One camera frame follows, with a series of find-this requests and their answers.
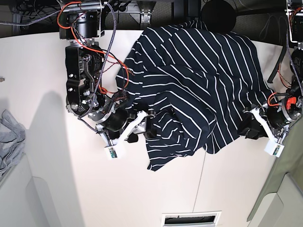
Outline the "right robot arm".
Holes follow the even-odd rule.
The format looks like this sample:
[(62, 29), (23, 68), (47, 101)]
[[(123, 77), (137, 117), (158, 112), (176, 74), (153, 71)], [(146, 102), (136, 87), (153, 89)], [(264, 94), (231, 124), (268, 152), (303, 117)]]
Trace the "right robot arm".
[[(124, 11), (127, 4), (119, 0), (65, 1), (57, 15), (60, 38), (70, 43), (65, 49), (66, 108), (80, 121), (85, 117), (94, 121), (92, 130), (108, 145), (118, 139), (136, 142), (139, 134), (148, 139), (156, 136), (153, 112), (126, 108), (131, 70), (96, 41), (104, 34), (107, 15)], [(122, 70), (119, 91), (111, 93), (102, 86), (106, 63), (119, 65)]]

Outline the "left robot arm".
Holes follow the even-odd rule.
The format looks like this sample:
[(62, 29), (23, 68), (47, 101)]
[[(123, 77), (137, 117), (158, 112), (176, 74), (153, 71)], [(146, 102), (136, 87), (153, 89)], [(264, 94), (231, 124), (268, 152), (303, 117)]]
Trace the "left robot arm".
[[(273, 83), (279, 76), (286, 91), (271, 94), (264, 104), (244, 109), (245, 118), (238, 129), (238, 135), (257, 140), (267, 137), (282, 142), (284, 137), (303, 117), (303, 2), (285, 2), (286, 42), (267, 82)], [(288, 56), (292, 80), (287, 82), (281, 74), (284, 56)]]

